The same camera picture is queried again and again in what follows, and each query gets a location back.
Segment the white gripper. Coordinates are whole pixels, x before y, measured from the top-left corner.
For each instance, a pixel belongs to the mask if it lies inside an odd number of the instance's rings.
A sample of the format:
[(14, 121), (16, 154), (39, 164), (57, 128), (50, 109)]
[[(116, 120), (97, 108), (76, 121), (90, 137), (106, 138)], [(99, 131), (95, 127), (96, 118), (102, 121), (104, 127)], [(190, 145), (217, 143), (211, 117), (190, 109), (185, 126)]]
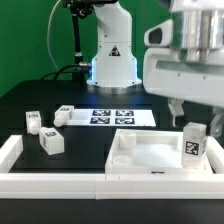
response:
[(143, 85), (148, 93), (170, 97), (168, 107), (174, 127), (184, 124), (183, 100), (217, 106), (212, 110), (210, 135), (222, 135), (224, 49), (212, 51), (205, 63), (190, 63), (180, 61), (173, 49), (149, 48), (144, 56)]

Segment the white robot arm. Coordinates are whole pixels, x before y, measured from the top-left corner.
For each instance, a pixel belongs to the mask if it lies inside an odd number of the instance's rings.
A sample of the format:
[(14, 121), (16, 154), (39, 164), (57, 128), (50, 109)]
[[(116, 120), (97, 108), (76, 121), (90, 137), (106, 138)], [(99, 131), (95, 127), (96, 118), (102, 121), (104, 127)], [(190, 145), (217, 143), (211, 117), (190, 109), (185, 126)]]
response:
[(97, 53), (87, 86), (122, 93), (139, 85), (165, 96), (175, 121), (184, 117), (185, 101), (209, 105), (214, 118), (209, 134), (224, 128), (224, 0), (161, 0), (170, 18), (144, 33), (147, 50), (137, 76), (132, 53), (133, 22), (115, 0), (97, 1)]

